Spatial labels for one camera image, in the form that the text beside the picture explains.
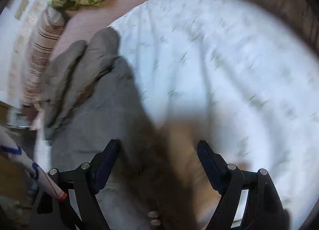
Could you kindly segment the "olive quilted hooded jacket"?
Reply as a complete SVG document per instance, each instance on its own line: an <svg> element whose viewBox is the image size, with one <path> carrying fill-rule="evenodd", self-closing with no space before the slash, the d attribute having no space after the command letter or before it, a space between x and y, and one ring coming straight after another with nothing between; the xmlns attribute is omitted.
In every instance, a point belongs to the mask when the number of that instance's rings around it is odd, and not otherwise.
<svg viewBox="0 0 319 230"><path fill-rule="evenodd" d="M40 99L52 165L72 170L119 140L119 157L97 195L108 226L152 229L156 211L165 229L204 229L218 202L196 154L207 125L198 114L155 125L118 48L118 33L104 28L46 69Z"/></svg>

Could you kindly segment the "pink maroon blanket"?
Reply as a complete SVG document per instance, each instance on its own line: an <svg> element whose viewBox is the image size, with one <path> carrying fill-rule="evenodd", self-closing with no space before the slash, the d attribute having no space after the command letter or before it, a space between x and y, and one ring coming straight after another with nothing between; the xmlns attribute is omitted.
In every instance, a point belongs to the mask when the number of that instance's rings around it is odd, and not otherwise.
<svg viewBox="0 0 319 230"><path fill-rule="evenodd" d="M52 52L51 59L64 52L74 41L89 41L95 32L108 27L113 21L145 1L147 0L104 0L98 7L85 6L77 11L67 11L69 20Z"/></svg>

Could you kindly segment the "brown striped cushion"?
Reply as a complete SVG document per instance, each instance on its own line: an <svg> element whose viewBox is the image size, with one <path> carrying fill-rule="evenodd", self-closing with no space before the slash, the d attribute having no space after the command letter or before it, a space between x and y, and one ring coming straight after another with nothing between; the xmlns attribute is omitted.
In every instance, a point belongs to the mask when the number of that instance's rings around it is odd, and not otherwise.
<svg viewBox="0 0 319 230"><path fill-rule="evenodd" d="M39 92L39 82L50 55L65 29L62 13L51 6L40 14L29 38L23 59L22 83L24 106L31 106Z"/></svg>

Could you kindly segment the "white leaf-print bed quilt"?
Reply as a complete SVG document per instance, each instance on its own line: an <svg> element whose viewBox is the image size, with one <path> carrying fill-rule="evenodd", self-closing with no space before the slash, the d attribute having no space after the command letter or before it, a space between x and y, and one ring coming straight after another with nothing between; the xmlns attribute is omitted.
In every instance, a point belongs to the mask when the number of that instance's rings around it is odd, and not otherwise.
<svg viewBox="0 0 319 230"><path fill-rule="evenodd" d="M318 200L318 56L308 45L246 0L147 0L108 27L155 125L198 114L227 163L268 171L289 229L307 224Z"/></svg>

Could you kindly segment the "white patterned sleeve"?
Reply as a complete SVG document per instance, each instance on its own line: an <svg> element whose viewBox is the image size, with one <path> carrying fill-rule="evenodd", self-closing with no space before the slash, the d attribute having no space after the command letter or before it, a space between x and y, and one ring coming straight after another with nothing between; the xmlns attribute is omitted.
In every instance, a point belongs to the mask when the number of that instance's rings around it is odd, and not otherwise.
<svg viewBox="0 0 319 230"><path fill-rule="evenodd" d="M11 162L20 165L30 177L35 180L40 188L58 201L67 198L67 194L42 170L33 159L29 158L25 151L9 134L1 127L1 155Z"/></svg>

